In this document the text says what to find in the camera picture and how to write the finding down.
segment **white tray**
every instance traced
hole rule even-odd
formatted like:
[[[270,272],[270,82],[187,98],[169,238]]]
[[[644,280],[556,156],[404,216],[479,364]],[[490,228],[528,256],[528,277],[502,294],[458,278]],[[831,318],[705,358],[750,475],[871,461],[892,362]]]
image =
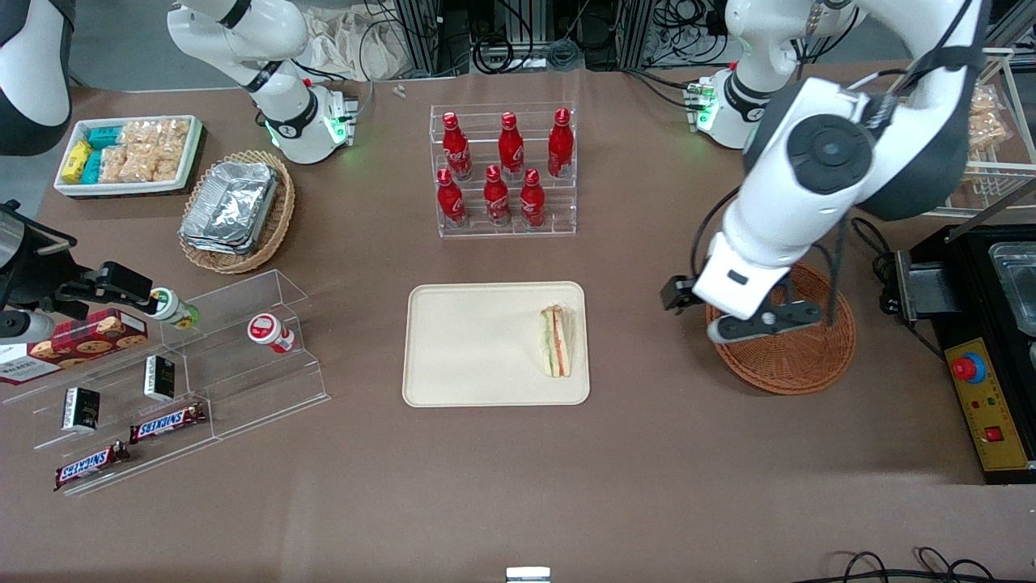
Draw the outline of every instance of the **white tray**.
[[[105,127],[108,125],[124,125],[127,121],[135,119],[145,121],[157,121],[163,117],[179,117],[191,120],[191,127],[188,129],[188,141],[183,145],[183,153],[180,155],[180,166],[176,170],[176,178],[172,180],[162,180],[157,182],[126,182],[126,183],[96,183],[77,184],[69,183],[61,177],[61,168],[68,159],[71,148],[80,139],[86,139],[87,134],[94,127]],[[150,193],[180,190],[188,183],[191,175],[191,168],[194,167],[195,153],[198,151],[198,141],[201,139],[201,121],[194,115],[159,115],[153,117],[109,117],[108,119],[84,119],[77,121],[71,128],[71,137],[68,145],[61,154],[61,163],[58,164],[57,172],[54,175],[54,190],[69,198],[120,198],[126,196],[143,196]]]
[[[540,311],[573,311],[572,376],[551,379]],[[586,302],[572,281],[420,285],[406,321],[410,407],[579,405],[589,397]]]

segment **yellow snack box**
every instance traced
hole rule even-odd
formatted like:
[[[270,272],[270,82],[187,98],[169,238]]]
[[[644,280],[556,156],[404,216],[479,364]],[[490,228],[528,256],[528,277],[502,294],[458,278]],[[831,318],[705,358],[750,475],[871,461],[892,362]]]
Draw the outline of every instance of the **yellow snack box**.
[[[86,140],[76,142],[71,151],[68,152],[68,158],[65,159],[64,166],[61,167],[61,177],[68,182],[79,182],[83,178],[83,168],[86,167],[86,161],[89,159],[91,153],[93,153],[93,148]]]

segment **black box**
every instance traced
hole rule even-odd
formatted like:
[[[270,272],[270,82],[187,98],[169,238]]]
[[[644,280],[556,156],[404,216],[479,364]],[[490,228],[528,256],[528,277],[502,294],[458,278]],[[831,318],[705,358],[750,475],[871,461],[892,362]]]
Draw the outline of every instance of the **black box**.
[[[100,393],[73,387],[65,391],[65,414],[61,430],[65,432],[92,432],[100,417]]]
[[[173,401],[176,385],[176,366],[161,356],[147,357],[144,372],[144,397],[154,401]]]

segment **red bottle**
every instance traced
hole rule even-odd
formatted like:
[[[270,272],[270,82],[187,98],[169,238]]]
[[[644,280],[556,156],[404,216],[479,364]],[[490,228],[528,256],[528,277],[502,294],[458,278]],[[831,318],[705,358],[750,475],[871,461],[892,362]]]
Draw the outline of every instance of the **red bottle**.
[[[546,218],[546,196],[540,185],[540,173],[535,168],[525,170],[525,185],[521,188],[521,217],[525,227],[537,229]]]
[[[500,181],[500,168],[490,164],[486,168],[486,187],[482,191],[486,197],[486,212],[493,226],[506,227],[511,224],[511,208],[508,207],[508,186]]]
[[[572,135],[572,127],[569,127],[571,120],[572,112],[568,109],[563,107],[554,112],[554,128],[547,139],[547,172],[555,178],[572,177],[572,151],[576,140]]]
[[[457,114],[448,111],[442,114],[442,126],[447,133],[442,137],[442,149],[447,152],[447,164],[453,170],[453,175],[458,180],[466,180],[471,177],[471,148],[467,144],[467,136],[460,128],[457,121]]]
[[[467,211],[460,186],[453,181],[450,170],[442,168],[435,176],[439,182],[439,207],[445,218],[447,228],[459,229],[467,226]]]
[[[503,167],[503,180],[516,182],[522,177],[525,169],[525,142],[518,133],[518,116],[511,111],[500,115],[500,166]]]

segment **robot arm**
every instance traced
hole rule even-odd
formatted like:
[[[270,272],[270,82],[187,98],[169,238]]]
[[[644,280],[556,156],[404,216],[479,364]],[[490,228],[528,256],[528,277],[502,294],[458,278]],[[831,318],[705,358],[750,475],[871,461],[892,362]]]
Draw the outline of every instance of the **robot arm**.
[[[42,153],[64,136],[74,16],[73,0],[0,2],[0,155]]]
[[[761,319],[773,287],[852,206],[884,220],[903,218],[930,210],[959,182],[987,2],[858,1],[918,56],[908,74],[914,86],[906,104],[821,79],[777,91],[745,149],[748,174],[713,237],[704,269],[675,290],[670,282],[663,290],[667,308],[683,308],[680,300],[693,295],[730,315],[725,318]],[[908,30],[921,22],[920,13],[932,24]],[[795,326],[772,332],[818,319],[788,321]],[[710,336],[719,343],[748,338],[724,337],[715,327]]]

